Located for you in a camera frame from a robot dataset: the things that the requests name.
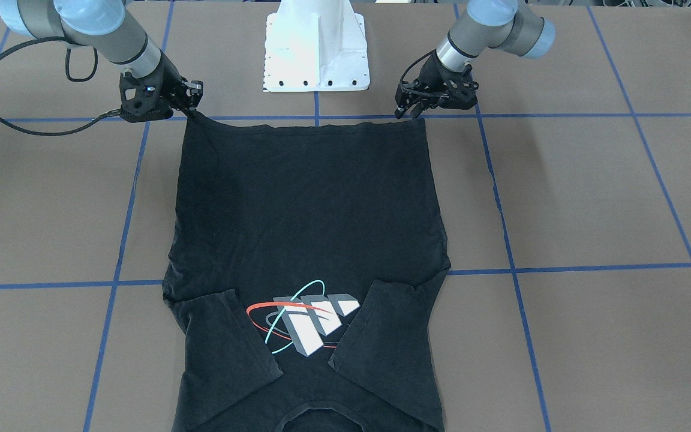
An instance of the teal curved line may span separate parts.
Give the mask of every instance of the teal curved line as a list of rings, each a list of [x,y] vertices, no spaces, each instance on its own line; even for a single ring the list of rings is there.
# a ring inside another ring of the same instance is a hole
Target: teal curved line
[[[326,291],[326,286],[324,285],[324,281],[320,281],[319,279],[316,279],[315,281],[310,281],[308,284],[305,284],[305,287],[300,288],[300,289],[298,290],[298,292],[296,292],[295,295],[293,295],[293,296],[290,298],[290,301],[295,301],[295,299],[296,299],[299,295],[301,295],[302,292],[304,292],[305,288],[310,287],[311,285],[313,285],[313,284],[315,284],[315,283],[317,283],[317,282],[319,282],[319,284],[322,285],[322,295],[324,295],[324,292]],[[274,331],[275,328],[277,328],[277,323],[279,322],[280,318],[282,317],[282,315],[283,315],[284,312],[286,312],[286,311],[287,311],[287,307],[286,307],[286,306],[285,306],[285,307],[282,307],[282,310],[281,310],[281,311],[279,312],[279,314],[277,315],[277,318],[276,318],[276,319],[274,320],[274,322],[271,324],[271,328],[268,329],[268,333],[266,334],[266,341],[265,341],[265,344],[266,344],[266,345],[268,344],[268,339],[271,339],[271,333]],[[287,348],[289,348],[290,345],[292,345],[292,344],[293,344],[293,343],[290,342],[290,343],[286,344],[286,346],[284,346],[284,347],[282,347],[282,348],[280,348],[280,349],[278,349],[278,350],[272,351],[271,354],[274,355],[275,353],[280,353],[280,352],[282,352],[283,350],[286,350]]]

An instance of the light blue joint cap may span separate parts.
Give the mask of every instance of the light blue joint cap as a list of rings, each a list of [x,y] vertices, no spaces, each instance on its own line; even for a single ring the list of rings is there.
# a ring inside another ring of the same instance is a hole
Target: light blue joint cap
[[[543,32],[540,33],[540,37],[537,38],[537,41],[532,49],[530,49],[527,54],[522,55],[522,57],[543,57],[543,54],[548,52],[548,50],[551,49],[551,46],[553,46],[554,39],[556,39],[556,27],[554,27],[554,23],[543,18]]]
[[[121,0],[53,0],[53,3],[63,21],[85,35],[107,35],[124,21]]]
[[[465,8],[475,22],[489,27],[505,25],[519,10],[518,0],[469,0]]]
[[[25,26],[25,22],[23,22],[23,17],[20,16],[17,0],[0,0],[0,17],[13,32],[35,38],[35,36],[31,35],[31,32],[28,32],[28,28]]]

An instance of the white mounting plate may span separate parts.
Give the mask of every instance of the white mounting plate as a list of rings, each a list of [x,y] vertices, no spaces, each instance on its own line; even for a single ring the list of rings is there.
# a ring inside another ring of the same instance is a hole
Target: white mounting plate
[[[356,91],[369,87],[364,17],[332,17],[316,12],[266,19],[263,91]]]

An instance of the graphic print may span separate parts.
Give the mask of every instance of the graphic print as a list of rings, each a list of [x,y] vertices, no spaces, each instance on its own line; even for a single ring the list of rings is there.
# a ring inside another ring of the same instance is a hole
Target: graphic print
[[[322,285],[321,295],[301,296],[305,289],[315,284]],[[266,315],[268,328],[253,320],[253,325],[266,332],[266,345],[271,339],[271,334],[273,334],[290,342],[284,347],[272,351],[272,353],[280,353],[295,345],[295,349],[299,353],[310,356],[321,347],[335,348],[335,345],[325,345],[322,336],[329,336],[343,325],[340,322],[340,317],[347,317],[359,309],[359,301],[353,296],[347,293],[325,295],[325,291],[326,287],[323,281],[311,281],[300,288],[291,298],[276,297],[274,301],[250,305],[247,307],[247,315],[262,307],[276,307],[276,311]],[[284,323],[286,331],[277,327],[280,320]]]

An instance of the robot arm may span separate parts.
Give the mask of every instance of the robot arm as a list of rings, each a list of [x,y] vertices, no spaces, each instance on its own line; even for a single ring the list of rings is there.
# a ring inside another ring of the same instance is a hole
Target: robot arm
[[[91,46],[121,72],[121,118],[170,118],[195,109],[203,83],[187,82],[124,6],[130,0],[0,0],[0,16],[17,33],[61,36],[70,47]]]
[[[428,57],[413,82],[401,82],[396,90],[396,118],[411,110],[416,118],[425,109],[471,109],[477,104],[478,84],[471,76],[470,61],[486,47],[526,58],[538,58],[554,43],[554,24],[536,16],[520,0],[469,0],[466,11]]]

